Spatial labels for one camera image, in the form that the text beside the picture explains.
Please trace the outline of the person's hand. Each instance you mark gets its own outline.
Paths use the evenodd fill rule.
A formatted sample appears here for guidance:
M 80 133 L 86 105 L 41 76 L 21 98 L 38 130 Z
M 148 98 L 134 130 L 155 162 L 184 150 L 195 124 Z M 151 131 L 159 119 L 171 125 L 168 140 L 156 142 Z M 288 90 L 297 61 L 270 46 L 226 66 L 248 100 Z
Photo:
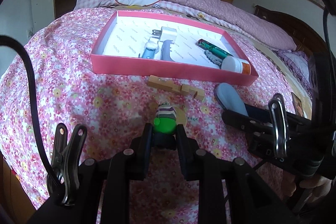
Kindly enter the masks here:
M 281 182 L 281 192 L 283 197 L 291 197 L 296 191 L 297 187 L 294 182 L 295 176 L 284 171 Z M 311 178 L 303 180 L 299 183 L 300 188 L 312 190 L 309 198 L 306 199 L 307 203 L 317 202 L 319 199 L 325 197 L 331 190 L 333 180 L 323 176 L 314 175 Z

